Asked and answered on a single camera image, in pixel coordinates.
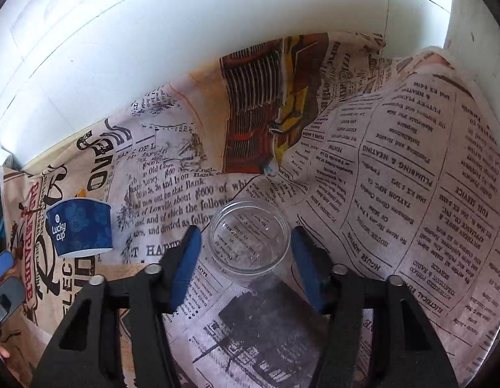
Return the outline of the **person's left hand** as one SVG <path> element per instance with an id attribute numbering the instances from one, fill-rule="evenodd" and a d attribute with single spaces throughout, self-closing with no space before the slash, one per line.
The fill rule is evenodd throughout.
<path id="1" fill-rule="evenodd" d="M 2 360 L 10 358 L 10 353 L 2 345 L 0 345 L 0 358 Z"/>

